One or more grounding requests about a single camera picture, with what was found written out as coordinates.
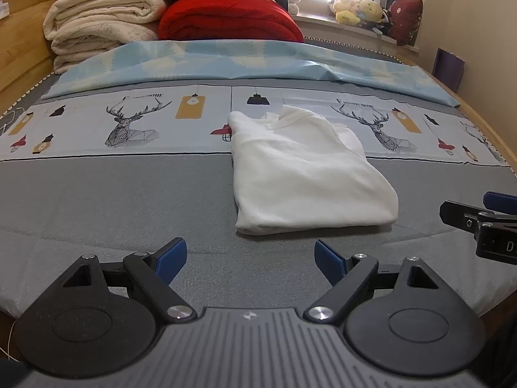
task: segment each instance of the wall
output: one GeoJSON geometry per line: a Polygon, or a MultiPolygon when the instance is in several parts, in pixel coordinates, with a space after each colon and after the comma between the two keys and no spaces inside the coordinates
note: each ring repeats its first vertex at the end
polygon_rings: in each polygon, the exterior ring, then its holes
{"type": "Polygon", "coordinates": [[[465,60],[459,96],[515,153],[516,8],[517,0],[426,0],[416,43],[417,62],[428,71],[438,47],[465,60]]]}

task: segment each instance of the wooden headboard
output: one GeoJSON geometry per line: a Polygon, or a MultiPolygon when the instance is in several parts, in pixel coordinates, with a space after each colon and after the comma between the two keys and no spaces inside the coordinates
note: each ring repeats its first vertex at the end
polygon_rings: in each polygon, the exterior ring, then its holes
{"type": "Polygon", "coordinates": [[[41,25],[54,1],[3,0],[10,14],[0,19],[0,114],[53,71],[41,25]]]}

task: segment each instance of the bed sheet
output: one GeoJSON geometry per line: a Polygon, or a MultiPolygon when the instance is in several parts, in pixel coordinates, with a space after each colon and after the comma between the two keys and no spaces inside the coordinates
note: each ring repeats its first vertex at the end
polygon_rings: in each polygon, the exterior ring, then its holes
{"type": "MultiPolygon", "coordinates": [[[[191,82],[159,85],[185,84],[191,82]]],[[[450,112],[449,107],[405,95],[330,82],[264,79],[200,84],[348,92],[450,112]]],[[[156,83],[130,88],[153,86],[156,83]]],[[[399,195],[400,216],[393,226],[270,236],[243,236],[235,231],[230,154],[0,162],[8,184],[0,210],[5,259],[0,262],[0,307],[19,316],[82,254],[120,261],[131,252],[154,251],[175,236],[185,238],[189,257],[172,287],[198,311],[203,306],[307,307],[329,288],[314,264],[317,238],[341,254],[363,252],[383,263],[419,256],[479,314],[517,289],[515,267],[477,258],[472,235],[442,224],[438,216],[446,199],[481,206],[486,191],[515,193],[517,181],[510,168],[407,159],[369,161],[399,195]]]]}

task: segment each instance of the cable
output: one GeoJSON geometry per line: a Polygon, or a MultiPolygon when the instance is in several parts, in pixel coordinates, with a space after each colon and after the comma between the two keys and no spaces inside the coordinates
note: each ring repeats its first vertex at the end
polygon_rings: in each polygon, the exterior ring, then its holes
{"type": "Polygon", "coordinates": [[[19,361],[18,359],[15,359],[11,355],[7,354],[7,352],[4,349],[2,349],[1,347],[0,347],[0,351],[2,351],[2,353],[4,353],[4,355],[6,355],[9,360],[13,359],[14,361],[19,361]]]}
{"type": "Polygon", "coordinates": [[[7,340],[7,358],[8,359],[13,359],[14,361],[19,361],[19,360],[16,360],[15,358],[13,358],[10,354],[9,354],[9,347],[11,346],[11,335],[12,335],[12,329],[15,327],[15,323],[16,323],[16,320],[14,320],[12,322],[12,325],[11,325],[11,331],[9,331],[9,339],[7,340]]]}

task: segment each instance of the folded white shirt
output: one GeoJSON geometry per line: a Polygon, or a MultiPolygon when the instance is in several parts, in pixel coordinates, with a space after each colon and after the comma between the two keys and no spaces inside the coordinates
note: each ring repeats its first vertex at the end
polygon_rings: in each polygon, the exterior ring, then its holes
{"type": "Polygon", "coordinates": [[[399,200],[368,163],[345,124],[284,105],[280,115],[252,119],[233,111],[236,228],[270,234],[396,221],[399,200]]]}

